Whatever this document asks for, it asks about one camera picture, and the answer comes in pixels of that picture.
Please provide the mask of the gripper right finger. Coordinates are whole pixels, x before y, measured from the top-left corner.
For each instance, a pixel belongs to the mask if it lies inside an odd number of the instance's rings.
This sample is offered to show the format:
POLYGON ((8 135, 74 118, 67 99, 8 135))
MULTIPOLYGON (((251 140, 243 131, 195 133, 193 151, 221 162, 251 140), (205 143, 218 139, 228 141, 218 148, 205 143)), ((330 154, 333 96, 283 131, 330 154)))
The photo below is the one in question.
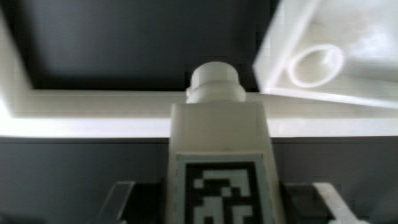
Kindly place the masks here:
POLYGON ((282 201, 285 224, 367 224, 326 182, 283 183, 282 201))

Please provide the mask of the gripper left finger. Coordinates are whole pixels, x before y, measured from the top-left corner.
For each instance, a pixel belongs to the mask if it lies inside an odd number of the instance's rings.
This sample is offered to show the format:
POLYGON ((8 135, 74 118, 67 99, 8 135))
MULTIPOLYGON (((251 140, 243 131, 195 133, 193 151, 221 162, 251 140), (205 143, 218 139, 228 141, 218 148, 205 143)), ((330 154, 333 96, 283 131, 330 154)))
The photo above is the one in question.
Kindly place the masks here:
POLYGON ((159 183, 118 181, 113 184, 93 224, 164 224, 159 183))

